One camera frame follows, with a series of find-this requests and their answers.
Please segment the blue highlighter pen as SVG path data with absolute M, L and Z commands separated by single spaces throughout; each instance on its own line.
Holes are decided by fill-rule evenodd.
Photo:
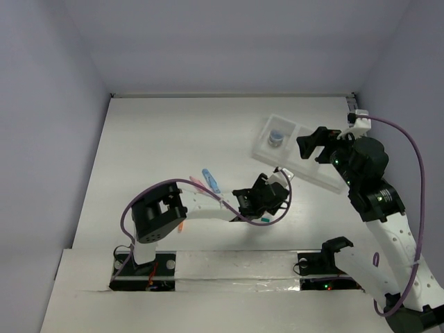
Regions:
M 202 170 L 202 175 L 206 181 L 206 183 L 209 185 L 210 189 L 215 193 L 215 194 L 220 194 L 221 190 L 219 189 L 219 186 L 217 184 L 217 181 L 215 180 L 215 178 L 213 177 L 213 175 L 209 172 L 208 169 L 203 169 Z

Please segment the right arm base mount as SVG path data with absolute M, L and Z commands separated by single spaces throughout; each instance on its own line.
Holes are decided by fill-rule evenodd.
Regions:
M 299 277 L 301 291 L 361 290 L 361 286 L 336 267 L 334 255 L 353 247 L 346 237 L 325 241 L 320 250 L 298 253 L 293 272 Z

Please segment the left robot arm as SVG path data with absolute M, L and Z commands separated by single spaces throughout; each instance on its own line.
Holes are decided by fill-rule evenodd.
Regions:
M 138 274 L 149 272 L 155 265 L 157 243 L 185 220 L 215 219 L 246 222 L 265 226 L 263 215 L 282 215 L 292 200 L 292 172 L 277 168 L 271 176 L 260 174 L 251 188 L 237 189 L 229 194 L 216 194 L 208 188 L 185 179 L 160 182 L 131 201 L 128 209 L 134 223 L 129 264 Z

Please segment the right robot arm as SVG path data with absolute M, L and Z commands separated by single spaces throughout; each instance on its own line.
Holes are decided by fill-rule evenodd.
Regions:
M 348 198 L 384 253 L 393 277 L 363 258 L 345 237 L 322 245 L 321 267 L 349 275 L 382 310 L 393 332 L 425 332 L 443 324 L 443 288 L 434 279 L 413 238 L 404 204 L 384 179 L 389 157 L 376 139 L 345 135 L 324 126 L 296 140 L 307 160 L 331 164 L 348 186 Z

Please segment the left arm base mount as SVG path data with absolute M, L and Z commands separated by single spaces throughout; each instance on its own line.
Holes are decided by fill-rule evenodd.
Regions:
M 176 252 L 159 252 L 152 262 L 127 260 L 129 248 L 117 246 L 109 288 L 113 291 L 175 291 Z

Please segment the paper clip jar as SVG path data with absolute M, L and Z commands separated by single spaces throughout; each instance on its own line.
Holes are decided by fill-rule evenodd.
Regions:
M 272 148 L 280 147 L 284 141 L 285 134 L 281 131 L 272 129 L 268 135 L 267 142 Z

